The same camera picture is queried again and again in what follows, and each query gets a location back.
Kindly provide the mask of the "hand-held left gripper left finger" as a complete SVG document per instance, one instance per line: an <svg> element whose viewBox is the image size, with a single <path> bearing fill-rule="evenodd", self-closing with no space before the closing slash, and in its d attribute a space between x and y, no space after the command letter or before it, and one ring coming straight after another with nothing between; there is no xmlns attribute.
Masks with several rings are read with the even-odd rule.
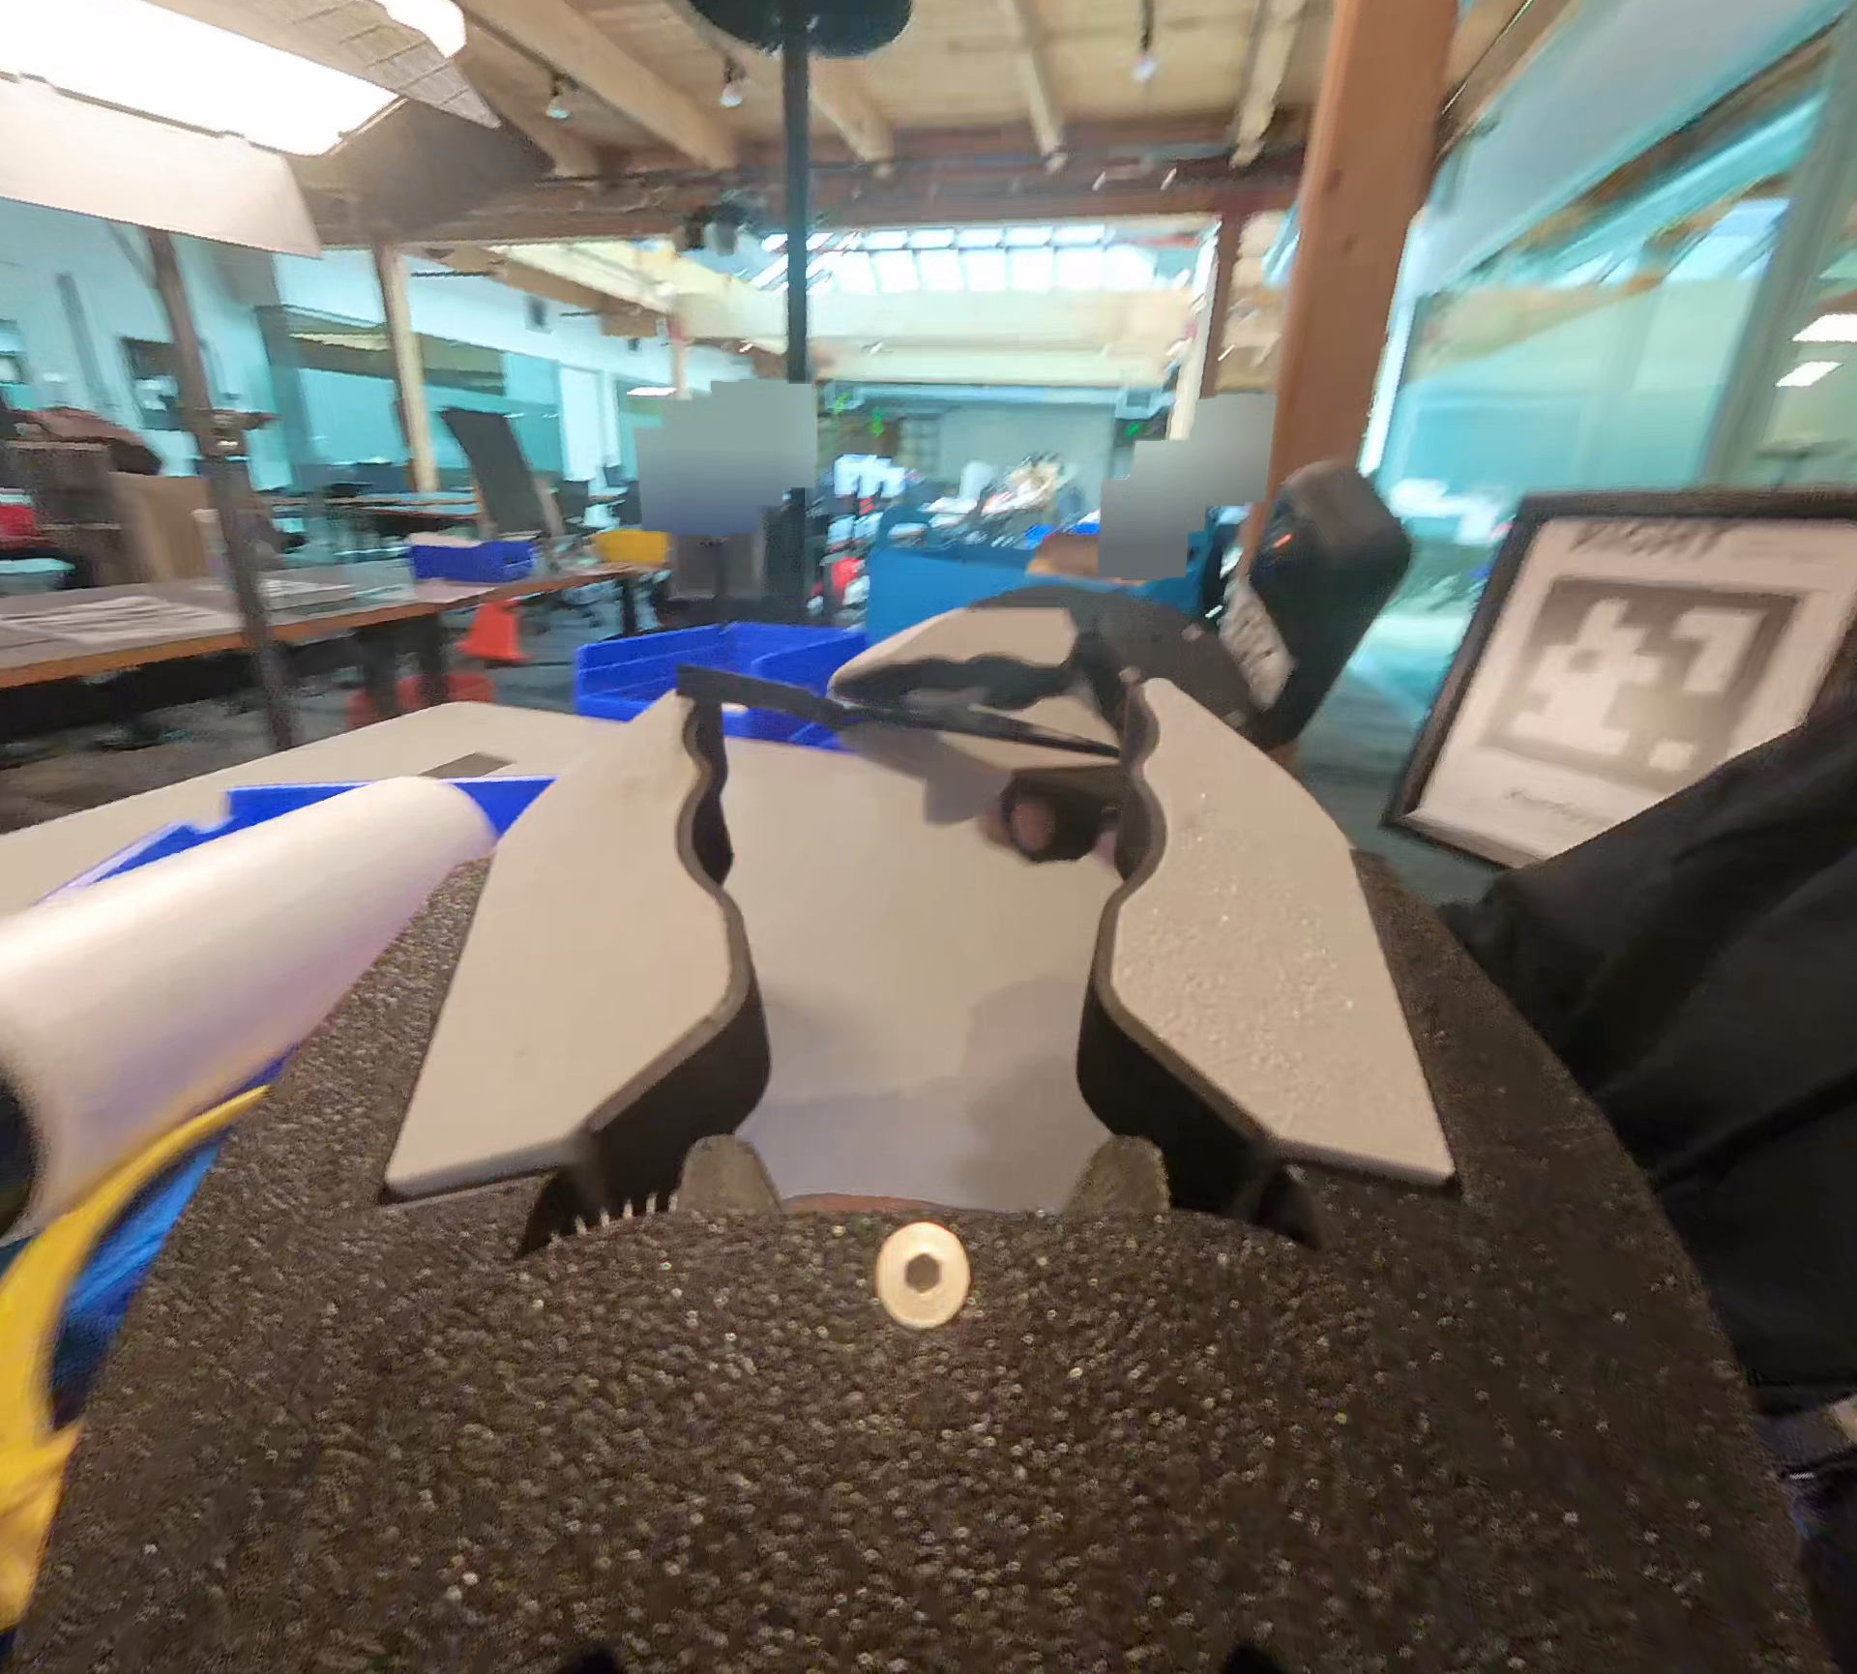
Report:
<svg viewBox="0 0 1857 1674"><path fill-rule="evenodd" d="M731 898L723 722L682 695L502 836L408 1097L382 1197L537 1180L545 1209L669 1209L773 1052Z"/></svg>

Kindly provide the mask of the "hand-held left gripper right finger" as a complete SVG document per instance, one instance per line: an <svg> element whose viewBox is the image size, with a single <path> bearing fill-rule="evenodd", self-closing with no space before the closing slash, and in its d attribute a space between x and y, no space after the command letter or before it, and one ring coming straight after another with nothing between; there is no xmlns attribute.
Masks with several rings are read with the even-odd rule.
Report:
<svg viewBox="0 0 1857 1674"><path fill-rule="evenodd" d="M1288 1164L1421 1190L1454 1161L1352 849L1189 695L1125 697L1119 886L1077 1043L1083 1103L1174 1193Z"/></svg>

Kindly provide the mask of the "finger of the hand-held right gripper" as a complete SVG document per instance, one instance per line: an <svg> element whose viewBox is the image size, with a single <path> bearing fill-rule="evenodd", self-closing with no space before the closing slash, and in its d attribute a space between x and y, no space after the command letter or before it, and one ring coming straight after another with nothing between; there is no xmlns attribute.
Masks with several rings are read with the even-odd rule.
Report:
<svg viewBox="0 0 1857 1674"><path fill-rule="evenodd" d="M928 826L978 822L1019 780L1034 791L1077 788L1100 805L1121 788L1119 751L1092 741L1023 743L880 722L864 730L864 759L916 786L918 817Z"/></svg>
<svg viewBox="0 0 1857 1674"><path fill-rule="evenodd" d="M833 672L841 702L1032 710L1077 681L1079 629L1054 606L969 606L872 643Z"/></svg>

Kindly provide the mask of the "black strap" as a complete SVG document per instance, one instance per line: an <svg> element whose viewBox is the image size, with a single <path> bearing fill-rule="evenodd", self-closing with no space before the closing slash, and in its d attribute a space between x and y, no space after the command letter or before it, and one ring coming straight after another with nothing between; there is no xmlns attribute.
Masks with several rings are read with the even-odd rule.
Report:
<svg viewBox="0 0 1857 1674"><path fill-rule="evenodd" d="M775 712L833 735L891 728L949 739L990 741L1077 759L1117 759L1119 747L1090 737L1056 733L1011 714L988 712L955 697L903 695L887 701L839 699L802 687L756 679L705 666L678 666L674 691L709 708Z"/></svg>

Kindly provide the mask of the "blue plastic bin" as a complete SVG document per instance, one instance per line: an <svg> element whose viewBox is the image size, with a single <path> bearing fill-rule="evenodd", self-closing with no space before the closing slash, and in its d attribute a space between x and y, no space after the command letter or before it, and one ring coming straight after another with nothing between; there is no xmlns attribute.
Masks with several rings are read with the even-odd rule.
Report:
<svg viewBox="0 0 1857 1674"><path fill-rule="evenodd" d="M471 797L495 828L495 846L545 788L539 780L506 776L388 780L406 778L446 782ZM25 907L5 911L3 921L48 898L380 782L386 780L232 788L208 820L164 826ZM94 1329L110 1333L123 1319L127 1300L197 1192L226 1134L259 1103L264 1085L293 1052L241 1083L228 1101L117 1166L34 1236L3 1242L3 1458L61 1449L75 1437L73 1404L83 1400L86 1379L112 1342L94 1337Z"/></svg>

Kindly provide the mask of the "blue cabinet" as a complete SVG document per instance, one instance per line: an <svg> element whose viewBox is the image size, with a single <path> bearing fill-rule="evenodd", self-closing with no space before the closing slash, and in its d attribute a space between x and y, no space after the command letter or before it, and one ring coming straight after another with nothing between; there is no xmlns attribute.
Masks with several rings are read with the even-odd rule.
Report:
<svg viewBox="0 0 1857 1674"><path fill-rule="evenodd" d="M864 606L858 625L870 643L883 643L920 623L939 619L1003 594L1034 590L1117 592L1162 606L1187 619L1218 619L1226 600L1237 536L1237 511L1218 511L1187 544L1185 571L1152 581L1110 581L1054 573L1056 542L1094 548L1094 534L1054 530L1038 548L976 544L889 546L864 559Z"/></svg>

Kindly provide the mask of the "blue storage bin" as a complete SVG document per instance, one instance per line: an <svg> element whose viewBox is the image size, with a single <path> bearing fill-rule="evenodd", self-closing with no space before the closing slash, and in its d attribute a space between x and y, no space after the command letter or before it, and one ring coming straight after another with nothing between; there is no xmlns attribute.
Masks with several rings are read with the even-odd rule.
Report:
<svg viewBox="0 0 1857 1674"><path fill-rule="evenodd" d="M752 623L700 625L591 643L570 668L570 712L624 724L673 693L684 666L746 672L762 641Z"/></svg>
<svg viewBox="0 0 1857 1674"><path fill-rule="evenodd" d="M417 534L408 542L406 565L415 583L495 588L531 579L537 554L529 540Z"/></svg>
<svg viewBox="0 0 1857 1674"><path fill-rule="evenodd" d="M802 689L814 697L823 697L831 675L870 644L860 627L731 623L725 633L731 648L731 672L756 681ZM827 730L804 726L800 720L779 712L729 706L723 716L723 733L731 739L789 745L823 755L841 751L835 735Z"/></svg>

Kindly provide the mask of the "white roll with black caps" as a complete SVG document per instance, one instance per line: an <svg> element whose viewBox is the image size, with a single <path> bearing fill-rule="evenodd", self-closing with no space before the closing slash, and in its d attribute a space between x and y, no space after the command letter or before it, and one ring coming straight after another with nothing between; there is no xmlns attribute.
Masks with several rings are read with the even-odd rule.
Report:
<svg viewBox="0 0 1857 1674"><path fill-rule="evenodd" d="M3 921L3 1242L303 1043L497 830L386 780Z"/></svg>

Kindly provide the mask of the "wooden pillar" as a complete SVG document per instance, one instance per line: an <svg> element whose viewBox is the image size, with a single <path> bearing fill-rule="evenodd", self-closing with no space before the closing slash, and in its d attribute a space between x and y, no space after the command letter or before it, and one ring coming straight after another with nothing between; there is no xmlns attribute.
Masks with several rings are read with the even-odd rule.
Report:
<svg viewBox="0 0 1857 1674"><path fill-rule="evenodd" d="M1435 157L1460 0L1332 0L1297 196L1266 496L1350 463L1373 409L1410 225Z"/></svg>

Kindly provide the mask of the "wooden desk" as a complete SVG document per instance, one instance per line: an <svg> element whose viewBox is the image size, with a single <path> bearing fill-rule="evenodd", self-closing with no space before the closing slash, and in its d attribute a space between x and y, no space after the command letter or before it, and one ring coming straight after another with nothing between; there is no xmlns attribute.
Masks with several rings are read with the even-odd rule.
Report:
<svg viewBox="0 0 1857 1674"><path fill-rule="evenodd" d="M456 704L456 681L493 670L456 652L456 639L475 608L489 600L520 602L522 619L560 604L613 604L618 631L638 633L642 592L651 573L605 565L545 569L495 588L415 583L406 563L338 567L322 577L340 586L311 600L270 610L280 650L305 658L336 646L361 675L363 693L382 714Z"/></svg>

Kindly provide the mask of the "person's dark clothing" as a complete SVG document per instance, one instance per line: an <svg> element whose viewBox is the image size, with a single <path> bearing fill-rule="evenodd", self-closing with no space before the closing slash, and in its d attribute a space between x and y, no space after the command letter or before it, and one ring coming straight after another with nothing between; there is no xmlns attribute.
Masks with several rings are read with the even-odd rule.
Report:
<svg viewBox="0 0 1857 1674"><path fill-rule="evenodd" d="M1440 917L1644 1174L1756 1402L1851 1396L1853 699Z"/></svg>

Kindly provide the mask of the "black freestanding panel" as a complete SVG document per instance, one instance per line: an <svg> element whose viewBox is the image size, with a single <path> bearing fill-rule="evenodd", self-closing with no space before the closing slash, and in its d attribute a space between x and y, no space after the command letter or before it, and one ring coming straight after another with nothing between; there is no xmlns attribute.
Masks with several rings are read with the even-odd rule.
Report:
<svg viewBox="0 0 1857 1674"><path fill-rule="evenodd" d="M506 416L446 407L438 418L469 467L477 534L493 542L545 542L555 536L551 501Z"/></svg>

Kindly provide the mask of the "black pole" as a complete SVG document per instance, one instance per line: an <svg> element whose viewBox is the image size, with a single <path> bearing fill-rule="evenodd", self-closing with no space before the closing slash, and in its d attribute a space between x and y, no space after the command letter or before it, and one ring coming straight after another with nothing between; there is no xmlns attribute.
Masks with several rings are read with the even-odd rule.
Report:
<svg viewBox="0 0 1857 1674"><path fill-rule="evenodd" d="M266 614L259 559L243 523L243 488L249 486L243 472L243 436L220 418L212 403L172 235L146 229L143 239L150 283L166 320L179 418L197 449L197 472L216 521L233 614L253 670L268 743L282 755L297 745L297 730L286 664Z"/></svg>

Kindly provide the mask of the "cardboard box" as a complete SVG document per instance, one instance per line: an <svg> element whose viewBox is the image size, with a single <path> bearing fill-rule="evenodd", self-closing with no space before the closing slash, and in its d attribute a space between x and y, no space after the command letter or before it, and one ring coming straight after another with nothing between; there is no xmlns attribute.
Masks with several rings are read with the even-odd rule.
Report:
<svg viewBox="0 0 1857 1674"><path fill-rule="evenodd" d="M108 494L121 534L123 583L181 583L220 573L202 527L214 513L202 480L114 474Z"/></svg>

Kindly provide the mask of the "studio light panel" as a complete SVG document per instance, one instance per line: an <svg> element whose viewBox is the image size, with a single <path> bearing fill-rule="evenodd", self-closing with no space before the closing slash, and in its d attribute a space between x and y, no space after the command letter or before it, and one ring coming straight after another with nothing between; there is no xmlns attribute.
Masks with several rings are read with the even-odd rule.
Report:
<svg viewBox="0 0 1857 1674"><path fill-rule="evenodd" d="M533 177L452 0L1 0L1 200L319 256Z"/></svg>

